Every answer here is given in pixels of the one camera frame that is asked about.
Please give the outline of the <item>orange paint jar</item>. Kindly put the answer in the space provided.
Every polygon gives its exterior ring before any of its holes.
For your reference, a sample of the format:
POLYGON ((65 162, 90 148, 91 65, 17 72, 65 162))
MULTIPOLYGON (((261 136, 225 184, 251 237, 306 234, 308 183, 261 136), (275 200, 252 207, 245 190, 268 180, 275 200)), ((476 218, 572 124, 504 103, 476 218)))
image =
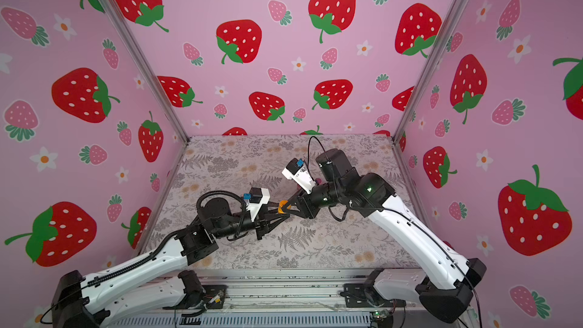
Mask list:
POLYGON ((288 213, 288 201, 281 200, 278 206, 278 213, 279 214, 287 214, 288 213))

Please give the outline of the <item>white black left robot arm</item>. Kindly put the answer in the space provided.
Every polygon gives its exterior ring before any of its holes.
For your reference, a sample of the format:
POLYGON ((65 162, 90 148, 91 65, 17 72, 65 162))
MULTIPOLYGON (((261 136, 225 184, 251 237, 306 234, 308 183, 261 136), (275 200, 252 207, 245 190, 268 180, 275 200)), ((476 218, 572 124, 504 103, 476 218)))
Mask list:
POLYGON ((86 276, 63 276, 40 322, 53 327, 109 327, 156 309, 197 317, 220 305, 225 288, 208 289, 189 266, 218 249, 218 240, 236 241, 248 233, 262 239, 289 215, 287 205, 270 199, 265 188, 242 196, 209 191, 199 197, 197 215, 170 232, 152 251, 112 269, 86 276))

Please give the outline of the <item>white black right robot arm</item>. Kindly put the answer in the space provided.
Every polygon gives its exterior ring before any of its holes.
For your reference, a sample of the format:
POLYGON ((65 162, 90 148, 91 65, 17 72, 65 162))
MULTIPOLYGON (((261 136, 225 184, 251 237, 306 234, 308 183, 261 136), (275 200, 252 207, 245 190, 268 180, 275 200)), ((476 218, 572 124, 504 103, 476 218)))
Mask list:
POLYGON ((455 252, 407 208, 387 181, 376 173, 359 175, 343 151, 328 150, 316 162, 326 180, 322 185, 301 159, 284 168, 282 174, 300 189, 282 209, 303 219, 337 204, 360 213, 397 241, 425 273, 424 278, 413 273, 408 279, 391 277, 387 270, 373 273, 365 290, 369 302, 415 302, 444 323, 457 322, 478 298, 475 288, 486 273, 485 264, 455 252))

